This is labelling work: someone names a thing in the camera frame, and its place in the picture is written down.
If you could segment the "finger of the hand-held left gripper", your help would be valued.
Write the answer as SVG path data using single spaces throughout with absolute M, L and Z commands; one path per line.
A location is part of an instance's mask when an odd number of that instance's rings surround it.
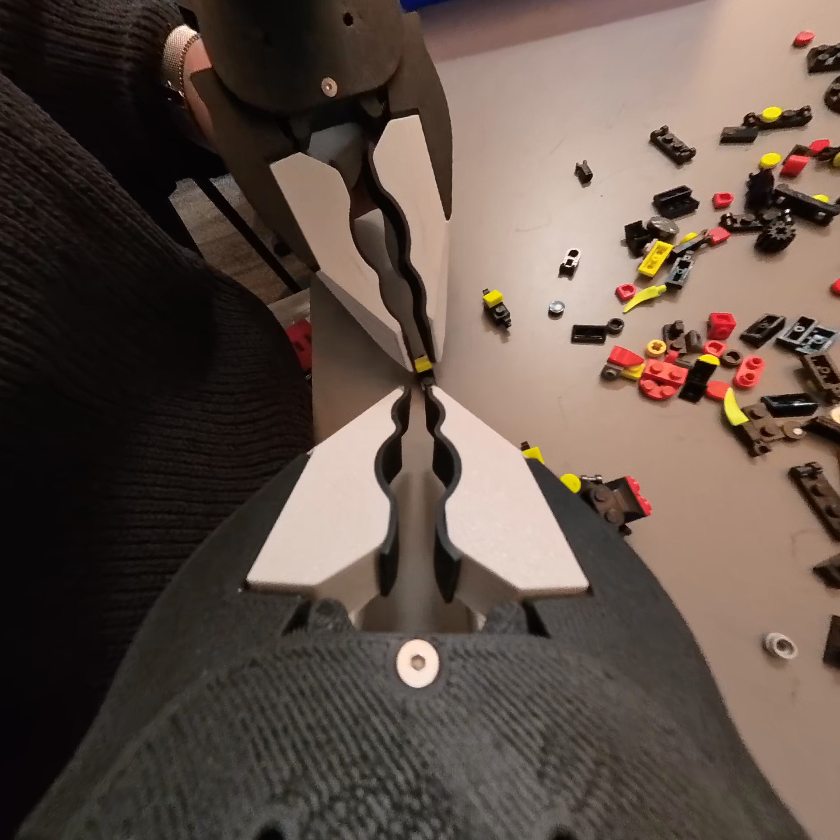
M 405 370 L 414 372 L 411 288 L 398 269 L 396 231 L 375 206 L 352 198 L 363 185 L 367 144 L 360 126 L 337 126 L 312 135 L 308 151 L 270 170 L 316 261 L 315 273 L 372 339 Z
M 429 359 L 440 362 L 450 231 L 420 117 L 388 121 L 369 152 L 369 164 L 381 208 L 394 230 L 398 271 L 412 291 L 416 329 Z

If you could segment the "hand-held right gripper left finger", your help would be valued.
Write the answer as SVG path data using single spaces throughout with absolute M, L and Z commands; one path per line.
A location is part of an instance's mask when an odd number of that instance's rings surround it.
M 390 594 L 400 552 L 391 484 L 411 403 L 397 387 L 310 451 L 247 574 L 250 590 L 339 602 L 355 627 Z

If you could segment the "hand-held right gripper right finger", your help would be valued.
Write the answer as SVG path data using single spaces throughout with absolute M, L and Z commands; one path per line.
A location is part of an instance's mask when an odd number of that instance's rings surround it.
M 438 385 L 423 388 L 433 441 L 434 579 L 468 627 L 496 606 L 586 594 L 590 582 L 527 458 Z

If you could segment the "partly built lego model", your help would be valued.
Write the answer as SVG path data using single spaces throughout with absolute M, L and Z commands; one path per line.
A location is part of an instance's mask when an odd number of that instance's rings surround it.
M 598 541 L 607 534 L 623 539 L 632 534 L 634 522 L 652 514 L 651 503 L 631 476 L 607 480 L 600 474 L 555 473 L 546 466 L 541 449 L 527 442 L 519 453 L 540 465 L 529 468 L 545 508 L 538 515 L 540 524 L 567 540 Z

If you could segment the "person's left forearm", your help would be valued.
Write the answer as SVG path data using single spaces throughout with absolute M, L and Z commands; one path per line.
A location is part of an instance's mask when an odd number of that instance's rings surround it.
M 2 73 L 68 134 L 146 139 L 171 118 L 161 84 L 172 2 L 3 1 Z

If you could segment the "scattered loose lego pieces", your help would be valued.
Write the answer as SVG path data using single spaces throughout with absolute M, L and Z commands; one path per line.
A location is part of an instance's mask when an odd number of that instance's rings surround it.
M 804 56 L 805 73 L 832 73 L 836 78 L 824 92 L 824 107 L 838 118 L 838 43 L 816 45 L 810 29 L 797 33 L 791 49 Z M 807 128 L 814 108 L 765 108 L 749 112 L 738 125 L 721 129 L 721 145 L 746 147 L 762 133 L 792 132 Z M 663 154 L 673 166 L 685 168 L 696 157 L 697 149 L 685 143 L 668 125 L 655 128 L 649 145 Z M 654 191 L 650 209 L 656 218 L 635 220 L 625 226 L 620 237 L 628 254 L 639 267 L 633 282 L 618 284 L 616 299 L 624 315 L 607 319 L 605 324 L 573 324 L 570 341 L 574 345 L 598 346 L 614 340 L 625 327 L 631 310 L 653 306 L 652 301 L 672 302 L 683 294 L 686 282 L 700 254 L 719 249 L 734 237 L 752 236 L 757 257 L 778 260 L 797 236 L 797 225 L 804 224 L 814 235 L 831 229 L 838 231 L 838 200 L 830 191 L 819 194 L 801 189 L 809 166 L 820 172 L 838 172 L 838 143 L 817 139 L 798 144 L 785 155 L 766 154 L 744 182 L 743 212 L 732 211 L 732 191 L 716 191 L 710 202 L 723 213 L 716 226 L 688 232 L 683 236 L 676 224 L 694 219 L 701 202 L 687 185 Z M 838 364 L 830 348 L 838 347 L 838 329 L 822 318 L 787 318 L 783 311 L 762 315 L 743 326 L 740 337 L 737 319 L 730 311 L 713 311 L 705 332 L 690 331 L 679 319 L 667 323 L 661 336 L 646 345 L 644 353 L 616 346 L 599 374 L 604 382 L 629 380 L 637 384 L 644 399 L 667 402 L 677 398 L 692 405 L 711 398 L 721 405 L 723 426 L 737 438 L 751 458 L 767 455 L 774 445 L 792 443 L 808 434 L 822 435 L 837 449 L 838 456 Z M 762 396 L 754 405 L 739 403 L 760 384 L 766 359 L 765 344 L 778 345 L 781 352 L 794 356 L 802 366 L 802 394 Z M 811 505 L 826 532 L 838 541 L 838 491 L 827 480 L 817 463 L 791 467 L 790 478 Z

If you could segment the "person's left hand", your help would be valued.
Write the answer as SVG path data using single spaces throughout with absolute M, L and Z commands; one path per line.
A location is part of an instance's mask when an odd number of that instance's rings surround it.
M 207 55 L 191 50 L 184 60 L 182 87 L 186 109 L 195 126 L 196 142 L 210 151 L 216 151 L 213 120 L 193 80 L 197 74 L 210 69 L 212 63 Z

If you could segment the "black office chair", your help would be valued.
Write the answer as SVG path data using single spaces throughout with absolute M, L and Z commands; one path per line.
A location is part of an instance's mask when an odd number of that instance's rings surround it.
M 310 288 L 312 273 L 257 216 L 230 175 L 210 183 L 216 205 L 192 180 L 180 181 L 171 204 L 205 260 L 272 304 Z

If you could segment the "red printed magazine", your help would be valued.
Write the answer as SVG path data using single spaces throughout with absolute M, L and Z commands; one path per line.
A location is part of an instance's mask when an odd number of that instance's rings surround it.
M 308 382 L 312 380 L 312 326 L 309 318 L 301 318 L 285 328 L 298 362 Z

